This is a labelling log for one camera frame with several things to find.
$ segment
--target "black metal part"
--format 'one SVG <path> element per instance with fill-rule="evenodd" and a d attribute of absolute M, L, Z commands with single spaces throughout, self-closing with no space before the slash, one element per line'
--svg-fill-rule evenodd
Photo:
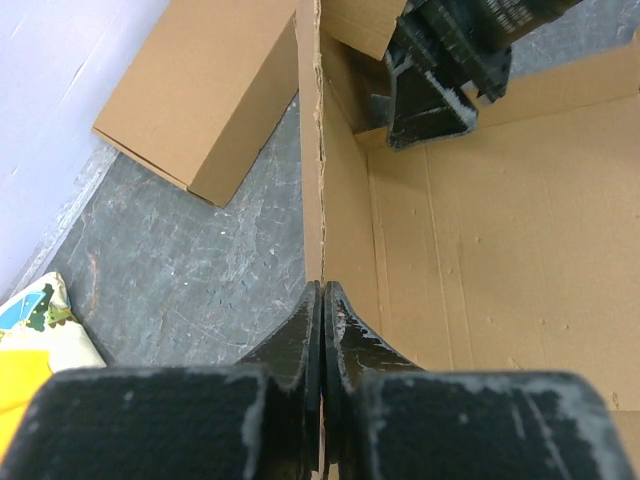
<path fill-rule="evenodd" d="M 291 405 L 282 410 L 282 418 L 266 421 L 277 431 L 282 422 L 302 418 L 297 448 L 304 452 L 301 462 L 314 471 L 320 452 L 321 325 L 322 288 L 320 282 L 309 282 L 291 316 L 239 362 L 267 366 Z"/>
<path fill-rule="evenodd" d="M 353 405 L 360 449 L 346 478 L 635 478 L 604 403 L 575 375 L 369 373 Z"/>
<path fill-rule="evenodd" d="M 363 374 L 379 371 L 422 371 L 384 340 L 353 311 L 339 283 L 329 282 L 324 294 L 326 383 L 324 419 L 325 455 L 340 462 L 341 474 L 349 470 L 357 439 L 352 396 Z"/>
<path fill-rule="evenodd" d="M 385 56 L 389 146 L 403 150 L 473 131 L 478 111 L 463 87 L 474 86 L 489 103 L 503 97 L 511 43 L 580 1 L 410 0 Z M 379 126 L 381 105 L 372 105 L 371 128 Z"/>
<path fill-rule="evenodd" d="M 0 479 L 309 479 L 321 397 L 342 480 L 634 478 L 579 377 L 425 372 L 313 282 L 237 365 L 54 375 Z"/>

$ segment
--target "cardboard box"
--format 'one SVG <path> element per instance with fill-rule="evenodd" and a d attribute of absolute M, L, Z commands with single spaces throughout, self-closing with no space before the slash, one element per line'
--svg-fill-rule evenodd
<path fill-rule="evenodd" d="M 514 80 L 473 134 L 393 153 L 351 133 L 358 82 L 306 3 L 309 280 L 425 369 L 583 375 L 640 471 L 638 46 Z"/>
<path fill-rule="evenodd" d="M 406 4 L 407 0 L 324 0 L 321 26 L 331 37 L 381 60 Z"/>
<path fill-rule="evenodd" d="M 94 132 L 225 205 L 298 86 L 295 0 L 171 2 Z"/>

